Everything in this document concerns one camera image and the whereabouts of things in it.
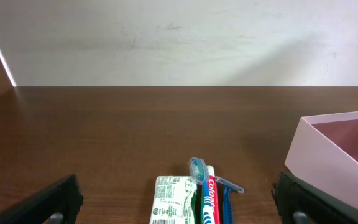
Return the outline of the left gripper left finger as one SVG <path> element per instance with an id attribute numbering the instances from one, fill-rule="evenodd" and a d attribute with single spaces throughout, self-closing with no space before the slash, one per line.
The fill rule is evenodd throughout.
<path id="1" fill-rule="evenodd" d="M 44 223 L 61 214 L 61 223 L 75 223 L 84 196 L 75 174 L 68 175 L 0 211 L 0 224 Z"/>

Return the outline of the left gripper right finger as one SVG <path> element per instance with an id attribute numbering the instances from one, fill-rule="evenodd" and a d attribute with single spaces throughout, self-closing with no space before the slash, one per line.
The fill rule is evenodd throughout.
<path id="1" fill-rule="evenodd" d="M 289 172 L 280 173 L 273 184 L 272 197 L 285 224 L 358 224 L 358 209 Z"/>

